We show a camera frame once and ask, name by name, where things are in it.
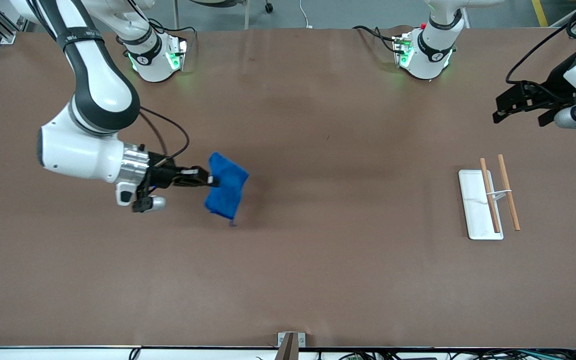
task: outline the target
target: blue cloth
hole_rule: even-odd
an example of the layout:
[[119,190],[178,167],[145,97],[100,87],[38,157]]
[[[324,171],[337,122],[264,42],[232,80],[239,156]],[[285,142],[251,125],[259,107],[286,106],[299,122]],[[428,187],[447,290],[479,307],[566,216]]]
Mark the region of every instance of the blue cloth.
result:
[[219,180],[219,187],[210,188],[210,193],[203,205],[212,214],[221,215],[233,221],[237,208],[242,202],[242,190],[249,173],[219,152],[213,152],[210,155],[208,164],[212,176]]

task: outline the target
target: white cable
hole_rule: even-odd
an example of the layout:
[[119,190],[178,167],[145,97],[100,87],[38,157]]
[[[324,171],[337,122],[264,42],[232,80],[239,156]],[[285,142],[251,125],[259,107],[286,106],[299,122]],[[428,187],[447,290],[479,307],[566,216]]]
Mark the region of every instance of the white cable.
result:
[[306,28],[310,29],[311,26],[308,23],[308,16],[306,16],[306,11],[304,11],[304,8],[302,7],[302,0],[299,0],[299,9],[301,10],[301,13],[303,14],[303,18],[306,19]]

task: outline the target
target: brown tabletop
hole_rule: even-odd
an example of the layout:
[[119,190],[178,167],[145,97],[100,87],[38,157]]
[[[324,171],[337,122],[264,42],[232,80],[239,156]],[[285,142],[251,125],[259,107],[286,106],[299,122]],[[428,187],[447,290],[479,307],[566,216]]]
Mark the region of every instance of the brown tabletop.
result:
[[[508,69],[548,29],[464,30],[432,82],[355,30],[199,34],[187,73],[138,78],[146,107],[190,133],[182,166],[219,151],[250,178],[238,226],[205,188],[132,214],[110,184],[41,169],[39,127],[74,78],[46,34],[0,50],[0,346],[576,347],[576,130],[538,113],[494,125]],[[576,50],[557,37],[516,75]],[[182,137],[160,125],[169,148]],[[143,121],[119,133],[158,142]],[[521,221],[468,239],[457,173],[505,155]]]

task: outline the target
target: table surface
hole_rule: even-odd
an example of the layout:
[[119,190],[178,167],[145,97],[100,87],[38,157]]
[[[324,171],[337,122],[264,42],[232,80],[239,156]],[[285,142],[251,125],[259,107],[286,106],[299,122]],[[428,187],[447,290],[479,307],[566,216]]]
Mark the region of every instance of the table surface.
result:
[[[491,117],[550,31],[464,30],[432,82],[355,30],[273,29],[202,32],[186,73],[146,83],[106,34],[142,105],[188,130],[180,166],[219,151],[251,174],[234,228],[205,188],[132,214],[110,184],[42,170],[37,131],[74,79],[48,35],[18,34],[0,50],[0,346],[576,347],[576,130]],[[516,76],[574,50],[557,37]],[[141,120],[119,137],[158,151]],[[521,231],[503,202],[505,239],[473,241],[458,171],[485,157],[500,184],[500,153]]]

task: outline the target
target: wooden handle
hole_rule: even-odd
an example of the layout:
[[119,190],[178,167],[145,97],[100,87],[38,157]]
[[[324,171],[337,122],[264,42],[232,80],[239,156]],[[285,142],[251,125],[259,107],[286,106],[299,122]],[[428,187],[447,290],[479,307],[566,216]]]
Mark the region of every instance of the wooden handle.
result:
[[512,227],[515,231],[521,230],[519,227],[519,218],[517,217],[517,209],[515,209],[515,199],[513,198],[513,192],[510,190],[510,182],[508,181],[508,174],[506,173],[506,163],[504,162],[504,156],[499,153],[496,156],[499,160],[499,171],[501,172],[501,182],[503,183],[503,189],[507,191],[505,197],[508,199],[508,208],[510,208],[510,218],[512,218]]
[[484,186],[486,187],[486,198],[488,202],[488,209],[490,210],[490,217],[492,218],[492,227],[494,232],[501,233],[501,229],[499,227],[499,221],[497,217],[497,208],[495,207],[495,201],[492,197],[492,186],[490,186],[490,179],[488,177],[488,168],[486,167],[486,159],[483,157],[479,159],[479,163],[481,164],[481,175],[484,177]]

